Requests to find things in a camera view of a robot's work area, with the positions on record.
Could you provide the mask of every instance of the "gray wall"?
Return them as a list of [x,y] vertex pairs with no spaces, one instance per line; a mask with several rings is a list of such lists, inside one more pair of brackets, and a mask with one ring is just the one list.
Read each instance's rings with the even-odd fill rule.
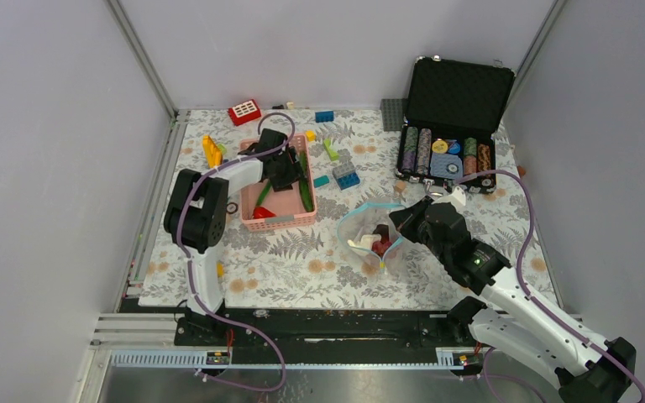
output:
[[645,382],[645,2],[570,1],[506,121],[562,297]]
[[66,401],[167,118],[103,1],[0,1],[0,403]]
[[419,55],[517,68],[552,2],[122,1],[178,107],[378,107]]

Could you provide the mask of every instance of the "pink plastic basket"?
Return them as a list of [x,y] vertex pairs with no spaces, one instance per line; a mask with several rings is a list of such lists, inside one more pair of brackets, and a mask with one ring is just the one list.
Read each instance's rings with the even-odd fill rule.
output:
[[[239,145],[239,150],[247,149],[258,139],[246,139]],[[296,150],[305,150],[307,157],[307,176],[311,178],[310,173],[310,153],[307,152],[307,139],[305,134],[296,133],[289,145]],[[302,227],[315,222],[317,215],[317,200],[315,198],[315,187],[310,184],[310,192],[314,209],[312,212],[306,212],[300,198],[298,183],[293,184],[291,191],[270,191],[265,198],[262,207],[273,212],[276,217],[253,219],[254,207],[260,192],[265,186],[265,181],[254,183],[241,189],[241,222],[244,223],[249,231],[266,231],[269,229],[281,229]]]

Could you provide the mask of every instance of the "case lid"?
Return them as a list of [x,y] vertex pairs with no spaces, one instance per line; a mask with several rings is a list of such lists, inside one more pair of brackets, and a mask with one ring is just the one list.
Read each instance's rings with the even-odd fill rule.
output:
[[490,137],[501,124],[515,74],[511,69],[424,57],[414,64],[406,120]]

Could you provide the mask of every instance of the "tabletop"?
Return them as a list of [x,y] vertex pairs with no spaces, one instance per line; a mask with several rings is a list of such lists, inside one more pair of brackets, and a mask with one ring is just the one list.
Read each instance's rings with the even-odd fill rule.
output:
[[[317,221],[310,226],[250,232],[241,223],[240,212],[228,216],[222,240],[224,274],[219,278],[227,306],[433,311],[448,310],[471,294],[455,284],[421,245],[407,248],[404,261],[408,276],[398,280],[378,267],[351,264],[349,250],[338,241],[340,219],[365,201],[387,199],[410,206],[424,196],[421,184],[408,183],[401,192],[394,189],[401,133],[382,131],[379,110],[336,110],[334,121],[329,123],[315,123],[313,110],[282,112],[293,118],[297,133],[316,132],[316,140],[308,145],[312,177],[328,175],[331,183],[315,190]],[[235,127],[224,110],[192,111],[175,175],[184,168],[207,170],[202,152],[204,135],[226,148],[224,159],[232,159],[242,139],[258,137],[257,125],[255,121]],[[280,117],[266,120],[264,127],[290,132],[290,124]],[[494,138],[496,167],[517,174],[503,125]],[[331,171],[339,161],[330,161],[324,139],[332,140],[340,160],[353,162],[361,180],[358,186],[340,191],[334,183]],[[232,195],[230,200],[238,202],[239,195]],[[496,191],[469,195],[462,213],[472,236],[489,243],[511,262],[517,259],[529,227],[529,211],[517,183],[499,175]],[[175,306],[186,299],[185,267],[183,253],[160,223],[139,304]],[[557,301],[537,238],[530,243],[522,269],[526,281],[550,301]]]

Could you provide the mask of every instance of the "plastic bag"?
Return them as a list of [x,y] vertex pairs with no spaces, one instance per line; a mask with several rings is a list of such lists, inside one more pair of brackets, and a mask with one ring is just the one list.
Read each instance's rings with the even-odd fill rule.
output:
[[[381,275],[402,280],[408,273],[404,263],[404,251],[409,242],[406,241],[395,229],[394,223],[389,218],[389,213],[404,208],[401,204],[366,202],[340,220],[338,224],[338,240],[348,249],[345,254],[348,263],[354,268],[362,269],[365,264],[379,268]],[[350,246],[353,243],[362,243],[362,237],[372,234],[377,226],[386,225],[389,231],[391,246],[382,257],[370,248]]]

